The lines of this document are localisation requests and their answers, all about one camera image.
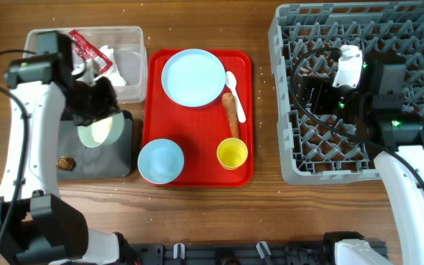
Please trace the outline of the green bowl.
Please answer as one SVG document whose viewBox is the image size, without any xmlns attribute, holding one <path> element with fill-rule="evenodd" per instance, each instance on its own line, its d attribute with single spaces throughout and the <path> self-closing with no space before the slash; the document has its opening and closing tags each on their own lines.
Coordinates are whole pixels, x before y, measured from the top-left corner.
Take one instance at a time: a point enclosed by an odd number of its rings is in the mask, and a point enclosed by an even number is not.
<svg viewBox="0 0 424 265">
<path fill-rule="evenodd" d="M 124 130 L 124 114 L 120 112 L 110 117 L 107 117 L 106 119 L 108 118 L 112 119 L 112 127 L 108 137 L 102 143 L 97 143 L 93 140 L 93 137 L 91 134 L 92 124 L 87 127 L 79 126 L 77 128 L 78 137 L 84 146 L 86 146 L 87 148 L 96 148 L 99 146 L 113 144 L 115 141 L 119 139 L 119 137 L 121 136 Z"/>
</svg>

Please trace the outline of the small light blue bowl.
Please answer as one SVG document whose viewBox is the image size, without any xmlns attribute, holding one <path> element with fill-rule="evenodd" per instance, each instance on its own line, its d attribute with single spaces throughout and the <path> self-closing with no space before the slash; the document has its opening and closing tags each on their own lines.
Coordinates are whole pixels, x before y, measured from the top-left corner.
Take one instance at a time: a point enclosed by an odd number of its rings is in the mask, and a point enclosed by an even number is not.
<svg viewBox="0 0 424 265">
<path fill-rule="evenodd" d="M 138 155 L 138 170 L 151 184 L 164 185 L 177 179 L 184 167 L 182 149 L 175 142 L 159 138 L 150 141 Z"/>
</svg>

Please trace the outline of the brown food scrap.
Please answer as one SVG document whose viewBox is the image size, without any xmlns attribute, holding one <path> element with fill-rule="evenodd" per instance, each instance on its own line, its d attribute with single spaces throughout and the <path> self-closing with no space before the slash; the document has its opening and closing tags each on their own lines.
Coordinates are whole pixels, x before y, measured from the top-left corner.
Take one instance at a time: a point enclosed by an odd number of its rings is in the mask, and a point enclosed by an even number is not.
<svg viewBox="0 0 424 265">
<path fill-rule="evenodd" d="M 65 171 L 72 171 L 76 167 L 76 162 L 70 157 L 60 157 L 57 160 L 57 168 Z"/>
</svg>

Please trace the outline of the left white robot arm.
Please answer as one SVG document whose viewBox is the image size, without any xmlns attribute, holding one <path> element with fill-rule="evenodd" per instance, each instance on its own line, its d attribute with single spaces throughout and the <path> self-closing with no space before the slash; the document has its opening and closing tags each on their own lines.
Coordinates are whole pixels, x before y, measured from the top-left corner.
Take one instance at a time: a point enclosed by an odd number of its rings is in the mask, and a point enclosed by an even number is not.
<svg viewBox="0 0 424 265">
<path fill-rule="evenodd" d="M 64 113 L 77 127 L 110 121 L 115 142 L 124 130 L 110 80 L 93 60 L 74 71 L 72 39 L 58 31 L 38 34 L 38 46 L 11 62 L 3 93 L 12 108 L 7 162 L 0 184 L 0 258 L 10 264 L 122 264 L 129 245 L 119 233 L 87 226 L 60 197 L 58 133 Z"/>
</svg>

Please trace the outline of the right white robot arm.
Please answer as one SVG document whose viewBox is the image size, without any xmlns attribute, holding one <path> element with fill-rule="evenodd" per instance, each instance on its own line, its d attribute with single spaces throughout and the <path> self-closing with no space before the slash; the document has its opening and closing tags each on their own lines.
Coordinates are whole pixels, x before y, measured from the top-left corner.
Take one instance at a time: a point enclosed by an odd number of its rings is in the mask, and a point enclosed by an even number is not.
<svg viewBox="0 0 424 265">
<path fill-rule="evenodd" d="M 297 74 L 314 54 L 334 55 L 333 78 Z M 357 46 L 305 53 L 289 77 L 294 106 L 331 131 L 376 151 L 373 156 L 389 196 L 403 261 L 424 264 L 424 123 L 403 111 L 406 61 L 397 54 L 364 55 Z"/>
</svg>

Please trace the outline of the orange carrot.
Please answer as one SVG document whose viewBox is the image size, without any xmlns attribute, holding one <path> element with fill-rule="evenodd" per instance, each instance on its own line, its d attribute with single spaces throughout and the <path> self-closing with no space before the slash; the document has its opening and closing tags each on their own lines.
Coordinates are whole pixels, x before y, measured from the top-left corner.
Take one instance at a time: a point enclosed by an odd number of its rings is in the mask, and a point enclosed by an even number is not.
<svg viewBox="0 0 424 265">
<path fill-rule="evenodd" d="M 234 95 L 232 93 L 224 93 L 222 95 L 222 105 L 226 110 L 232 137 L 239 138 L 239 122 Z"/>
</svg>

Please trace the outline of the red snack wrapper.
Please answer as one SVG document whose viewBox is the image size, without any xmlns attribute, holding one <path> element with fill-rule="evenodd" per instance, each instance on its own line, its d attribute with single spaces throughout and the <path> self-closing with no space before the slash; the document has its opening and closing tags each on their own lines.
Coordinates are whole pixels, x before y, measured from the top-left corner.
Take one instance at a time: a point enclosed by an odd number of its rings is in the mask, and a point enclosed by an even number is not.
<svg viewBox="0 0 424 265">
<path fill-rule="evenodd" d="M 101 74 L 111 69 L 113 66 L 112 60 L 87 41 L 78 31 L 73 29 L 68 35 L 74 42 L 74 51 L 78 56 L 84 60 L 93 59 L 99 65 Z"/>
</svg>

